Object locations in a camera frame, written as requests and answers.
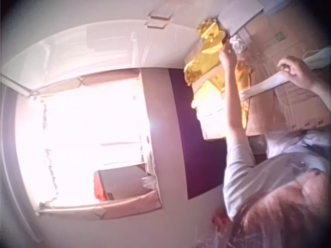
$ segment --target gold foil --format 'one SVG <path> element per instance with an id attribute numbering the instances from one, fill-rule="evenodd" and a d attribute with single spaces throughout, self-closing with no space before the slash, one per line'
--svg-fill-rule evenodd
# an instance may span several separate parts
<path id="1" fill-rule="evenodd" d="M 202 40 L 202 50 L 184 68 L 185 81 L 190 86 L 204 74 L 220 65 L 219 51 L 223 48 L 225 32 L 219 28 L 215 20 L 204 21 L 198 28 L 197 33 Z M 250 86 L 251 69 L 246 67 L 242 61 L 238 61 L 235 76 L 238 90 Z M 225 91 L 224 74 L 219 71 L 208 79 L 195 93 L 192 107 L 196 108 L 206 101 L 210 93 L 219 91 L 221 96 Z M 246 127 L 248 117 L 249 101 L 242 102 L 243 127 Z"/>

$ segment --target hand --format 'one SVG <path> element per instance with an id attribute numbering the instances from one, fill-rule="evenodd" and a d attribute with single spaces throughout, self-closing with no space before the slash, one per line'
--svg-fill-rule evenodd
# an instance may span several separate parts
<path id="1" fill-rule="evenodd" d="M 318 81 L 317 76 L 299 58 L 287 56 L 279 61 L 278 66 L 283 76 L 300 88 L 312 90 Z"/>
<path id="2" fill-rule="evenodd" d="M 219 60 L 221 61 L 225 72 L 234 72 L 237 65 L 237 55 L 233 51 L 229 42 L 227 42 L 223 49 L 220 51 Z"/>

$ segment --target white tape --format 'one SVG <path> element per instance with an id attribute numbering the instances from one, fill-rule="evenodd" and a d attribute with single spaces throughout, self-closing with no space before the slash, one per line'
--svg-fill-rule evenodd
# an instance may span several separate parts
<path id="1" fill-rule="evenodd" d="M 326 47 L 319 51 L 318 53 L 304 59 L 304 62 L 308 65 L 311 70 L 317 68 L 323 68 L 330 65 L 330 57 L 331 57 L 331 48 Z M 275 88 L 281 84 L 286 83 L 288 80 L 277 72 L 272 75 L 268 79 L 260 82 L 259 84 L 253 85 L 250 88 L 244 89 L 239 93 L 239 97 L 241 101 L 245 101 L 257 94 L 265 92 L 266 90 Z"/>

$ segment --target gray sleeve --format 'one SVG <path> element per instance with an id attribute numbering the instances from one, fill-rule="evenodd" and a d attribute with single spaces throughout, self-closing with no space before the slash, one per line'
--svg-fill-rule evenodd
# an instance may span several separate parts
<path id="1" fill-rule="evenodd" d="M 240 141 L 227 140 L 227 146 L 223 194 L 228 216 L 232 218 L 242 204 L 242 185 L 246 184 L 246 180 L 250 180 L 248 174 L 255 167 L 255 159 L 247 137 Z"/>

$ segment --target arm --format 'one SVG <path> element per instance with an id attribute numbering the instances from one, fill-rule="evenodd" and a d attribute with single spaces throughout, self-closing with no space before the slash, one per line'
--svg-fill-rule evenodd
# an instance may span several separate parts
<path id="1" fill-rule="evenodd" d="M 300 88 L 314 92 L 330 110 L 330 88 L 301 59 L 287 56 L 279 61 L 278 66 L 285 78 Z"/>
<path id="2" fill-rule="evenodd" d="M 227 139 L 239 141 L 246 138 L 242 122 L 242 108 L 235 78 L 237 57 L 231 45 L 227 43 L 220 53 L 225 79 L 225 111 L 227 116 Z"/>
<path id="3" fill-rule="evenodd" d="M 228 127 L 228 154 L 223 194 L 225 207 L 232 219 L 243 203 L 243 195 L 250 194 L 247 185 L 252 181 L 250 171 L 255 166 L 255 159 L 243 128 L 242 108 L 234 74 L 237 59 L 229 44 L 225 45 L 219 58 L 224 67 L 225 111 Z"/>
<path id="4" fill-rule="evenodd" d="M 318 95 L 330 110 L 330 88 L 326 85 L 326 83 L 317 80 L 314 83 L 311 91 Z"/>

